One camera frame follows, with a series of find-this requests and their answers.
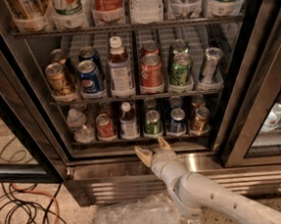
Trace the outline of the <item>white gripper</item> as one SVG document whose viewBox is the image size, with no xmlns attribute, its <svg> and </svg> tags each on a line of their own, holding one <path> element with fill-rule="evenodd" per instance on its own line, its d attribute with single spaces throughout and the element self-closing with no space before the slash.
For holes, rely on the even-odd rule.
<svg viewBox="0 0 281 224">
<path fill-rule="evenodd" d="M 150 150 L 135 147 L 135 154 L 147 166 L 151 167 L 153 173 L 161 180 L 174 182 L 184 173 L 184 166 L 176 153 L 171 150 L 170 144 L 162 137 L 158 137 L 158 144 L 161 151 L 154 155 Z"/>
</svg>

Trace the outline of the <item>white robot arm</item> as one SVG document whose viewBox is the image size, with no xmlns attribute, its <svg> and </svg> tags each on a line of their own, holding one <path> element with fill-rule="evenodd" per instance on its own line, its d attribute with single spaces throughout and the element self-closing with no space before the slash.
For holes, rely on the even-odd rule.
<svg viewBox="0 0 281 224">
<path fill-rule="evenodd" d="M 136 146 L 135 154 L 164 181 L 171 200 L 185 217 L 198 218 L 207 207 L 239 224 L 281 224 L 281 212 L 188 170 L 162 136 L 157 140 L 160 148 L 156 152 Z"/>
</svg>

